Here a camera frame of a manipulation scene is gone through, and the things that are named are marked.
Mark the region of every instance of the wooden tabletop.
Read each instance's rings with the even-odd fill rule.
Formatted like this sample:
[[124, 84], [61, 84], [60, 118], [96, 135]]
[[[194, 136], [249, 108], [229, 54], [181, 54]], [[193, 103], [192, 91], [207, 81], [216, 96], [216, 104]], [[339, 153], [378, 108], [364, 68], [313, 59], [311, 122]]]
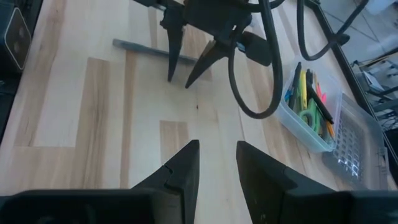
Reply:
[[[287, 0], [272, 12], [282, 62], [290, 65], [300, 55], [296, 2]], [[254, 15], [252, 31], [262, 35], [259, 16]], [[167, 50], [161, 18], [162, 12], [130, 0], [44, 1], [0, 148], [1, 195], [131, 188], [191, 139], [200, 140], [197, 223], [249, 222], [235, 159], [238, 140], [332, 189], [349, 189], [275, 116], [259, 121], [239, 109], [226, 59], [186, 90], [192, 66], [179, 64], [168, 83], [166, 58], [112, 46], [117, 38]], [[310, 9], [305, 27], [314, 53], [326, 39]], [[182, 53], [199, 57], [209, 40], [187, 26]], [[266, 109], [272, 69], [241, 53], [235, 60], [245, 102], [253, 110]], [[319, 63], [353, 98], [333, 53]]]

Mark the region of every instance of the scissors handle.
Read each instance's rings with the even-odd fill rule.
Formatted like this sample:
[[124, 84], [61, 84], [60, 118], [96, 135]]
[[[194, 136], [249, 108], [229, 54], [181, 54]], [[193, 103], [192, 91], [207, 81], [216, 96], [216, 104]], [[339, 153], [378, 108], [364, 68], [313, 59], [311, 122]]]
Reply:
[[320, 130], [320, 113], [313, 98], [308, 102], [308, 108], [298, 114], [317, 134]]

